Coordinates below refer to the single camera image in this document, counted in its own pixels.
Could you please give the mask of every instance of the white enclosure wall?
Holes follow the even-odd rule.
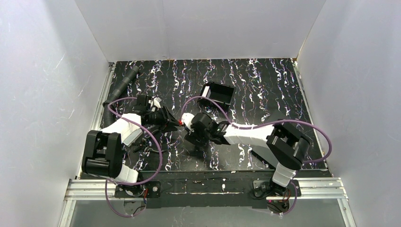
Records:
[[[298,58],[358,226],[401,222],[400,40],[401,2],[327,0]]]
[[[0,0],[2,226],[57,226],[107,69],[74,0]]]
[[[295,58],[325,0],[76,0],[108,61]]]

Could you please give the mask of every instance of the black mounting plate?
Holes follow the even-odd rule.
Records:
[[[289,189],[290,194],[294,196],[296,191],[296,195],[301,196],[301,188],[299,187],[299,182],[297,180],[292,180],[291,182],[294,183],[297,188],[294,188],[291,184],[289,184],[287,188]],[[269,184],[269,181],[253,181],[253,189],[256,197],[262,196],[263,192],[258,189],[260,189],[261,185],[265,183]]]

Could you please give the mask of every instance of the black marble surface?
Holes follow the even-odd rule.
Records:
[[[133,65],[140,69],[137,80],[129,85],[122,97],[140,94],[162,98],[171,113],[179,118],[181,105],[190,97],[199,95],[204,83],[220,82],[236,86],[234,105],[228,116],[241,124],[260,124],[275,110],[289,119],[310,122],[305,102],[300,91],[291,59],[218,59],[218,60],[169,60],[169,61],[119,61],[116,63],[110,92],[116,82],[121,81],[126,70]],[[129,113],[134,100],[120,102],[119,113]],[[214,108],[200,108],[194,101],[186,112],[192,114],[205,111],[214,120],[224,120],[223,114]],[[322,157],[312,129],[297,126],[313,140],[307,158]],[[163,154],[162,170],[204,171],[268,169],[268,164],[255,157],[250,146],[215,145],[207,149],[194,147],[184,141],[186,132],[159,134]],[[126,165],[137,170],[155,170],[158,154],[150,151],[131,152],[126,148]],[[324,163],[308,164],[304,168],[326,168]]]

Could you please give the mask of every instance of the black bracket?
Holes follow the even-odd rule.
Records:
[[[297,180],[292,180],[291,182],[295,184],[296,188],[294,188],[290,184],[288,185],[287,189],[290,191],[290,195],[294,196],[295,192],[296,192],[297,196],[301,196],[302,194],[301,194],[301,188],[299,187],[299,182]],[[270,181],[260,181],[260,180],[259,181],[253,181],[253,191],[254,191],[255,197],[263,196],[263,194],[265,193],[263,191],[263,188],[266,185],[269,185],[269,184],[270,184]]]
[[[161,183],[159,181],[149,181],[143,184],[143,187],[140,185],[135,185],[135,186],[125,186],[125,185],[118,185],[115,188],[115,194],[114,197],[116,198],[132,198],[132,197],[144,197],[145,195],[141,194],[143,190],[148,190],[146,194],[146,198],[159,198],[160,197],[160,191],[161,191]]]
[[[116,178],[121,172],[123,156],[121,134],[91,130],[85,142],[82,171]]]

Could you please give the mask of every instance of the purple cable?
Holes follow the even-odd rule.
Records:
[[[264,127],[264,126],[267,126],[267,125],[280,124],[280,123],[285,123],[285,122],[303,124],[303,125],[306,125],[306,126],[309,126],[309,127],[313,128],[313,129],[316,129],[317,131],[319,131],[326,138],[327,143],[329,144],[329,149],[327,151],[327,154],[325,156],[323,156],[322,158],[318,158],[316,160],[308,160],[308,161],[305,161],[304,164],[324,161],[331,154],[332,144],[331,144],[331,140],[330,140],[329,136],[325,132],[323,132],[322,129],[320,129],[319,127],[316,127],[316,126],[314,126],[314,125],[312,125],[312,124],[310,124],[308,122],[303,122],[303,121],[298,121],[298,120],[280,120],[280,121],[263,123],[263,124],[260,124],[260,125],[257,125],[257,126],[246,126],[246,127],[238,126],[238,125],[235,125],[235,123],[233,123],[228,118],[228,116],[227,116],[226,112],[223,110],[223,108],[221,108],[215,101],[211,100],[210,98],[203,97],[203,96],[195,96],[195,97],[192,97],[192,98],[188,99],[188,101],[186,101],[184,103],[184,105],[182,106],[181,118],[180,119],[182,119],[184,111],[185,111],[188,103],[190,101],[194,100],[194,99],[197,99],[197,98],[203,98],[203,99],[206,99],[206,100],[210,101],[211,103],[213,103],[223,113],[223,115],[227,119],[228,123],[230,123],[234,128],[237,128],[237,129],[243,129],[243,130],[258,129],[258,128],[261,128],[261,127]]]
[[[119,213],[118,211],[116,211],[116,210],[113,208],[113,206],[111,205],[110,200],[109,200],[109,196],[107,195],[107,182],[108,182],[108,181],[109,181],[109,182],[112,182],[112,183],[115,183],[115,182],[111,181],[110,179],[106,179],[105,194],[106,194],[106,201],[107,201],[107,204],[109,204],[110,209],[111,209],[116,215],[118,215],[118,216],[120,216],[120,217],[123,217],[123,218],[132,218],[132,217],[135,217],[135,216],[141,214],[143,211],[146,210],[146,207],[144,207],[143,210],[139,211],[138,213],[131,214],[131,215],[121,214],[121,213]]]
[[[112,104],[114,104],[114,103],[116,103],[116,102],[119,102],[119,101],[122,101],[122,100],[125,100],[125,99],[137,99],[137,98],[135,98],[135,97],[119,98],[119,99],[117,99],[117,100],[115,100],[115,101],[109,103],[109,105],[107,105],[107,108],[108,108],[108,109],[110,110],[110,112],[112,112],[113,114],[117,115],[118,117],[121,117],[122,119],[124,119],[125,121],[127,121],[127,122],[129,122],[129,123],[135,124],[136,126],[140,127],[143,131],[145,131],[147,134],[149,134],[149,136],[152,138],[152,140],[156,143],[157,150],[159,151],[159,166],[157,167],[156,172],[155,172],[151,177],[149,177],[148,179],[146,179],[146,180],[144,180],[144,181],[136,182],[136,183],[116,182],[117,184],[133,186],[133,185],[143,184],[143,183],[146,183],[146,182],[152,180],[152,179],[159,173],[160,169],[162,168],[163,157],[162,157],[162,149],[161,149],[161,147],[160,147],[160,145],[159,145],[159,142],[157,141],[157,139],[153,136],[153,134],[152,134],[147,128],[145,128],[145,127],[143,127],[142,125],[140,125],[140,124],[138,124],[138,123],[136,123],[136,122],[133,122],[133,121],[127,119],[127,118],[122,117],[121,114],[117,113],[116,111],[114,111],[114,110],[111,108],[111,105],[112,105]]]
[[[138,184],[146,183],[146,182],[152,180],[152,179],[159,173],[159,171],[160,171],[160,169],[161,169],[161,167],[162,167],[162,164],[163,164],[163,157],[162,157],[162,149],[161,149],[161,147],[160,147],[160,145],[159,145],[159,142],[157,141],[157,139],[153,136],[153,134],[152,134],[147,128],[145,128],[145,127],[143,127],[142,125],[140,125],[140,124],[138,124],[138,123],[136,123],[136,122],[133,122],[133,121],[127,119],[127,118],[122,117],[121,114],[118,114],[116,111],[114,111],[114,110],[111,108],[111,105],[112,105],[112,104],[114,104],[114,103],[116,103],[116,102],[119,102],[119,101],[122,101],[122,100],[125,100],[125,99],[136,99],[136,98],[135,98],[135,97],[126,97],[126,98],[117,99],[117,100],[115,100],[115,101],[109,103],[109,105],[107,105],[107,108],[108,108],[108,109],[110,110],[110,112],[112,112],[113,114],[117,115],[118,117],[121,117],[122,119],[124,119],[125,121],[127,121],[127,122],[129,122],[129,123],[135,124],[136,126],[140,127],[143,131],[145,131],[147,134],[149,134],[149,136],[152,138],[152,140],[156,143],[157,150],[159,151],[159,166],[157,167],[156,172],[155,172],[151,177],[149,177],[148,179],[146,179],[146,180],[144,180],[144,181],[141,181],[141,182],[136,182],[136,183],[114,182],[114,181],[112,181],[111,179],[106,179],[105,194],[106,194],[106,201],[107,201],[107,204],[109,205],[110,209],[111,209],[116,215],[118,215],[118,216],[120,216],[120,217],[131,218],[131,217],[134,217],[134,216],[137,216],[137,215],[141,214],[146,208],[144,208],[144,209],[141,210],[140,212],[138,212],[138,213],[136,213],[136,214],[132,214],[132,215],[125,215],[125,214],[119,213],[118,211],[116,211],[116,210],[113,208],[113,206],[111,205],[111,203],[110,203],[110,201],[109,201],[109,197],[108,197],[108,195],[107,195],[107,182],[112,182],[112,183],[122,184],[122,185],[138,185]]]

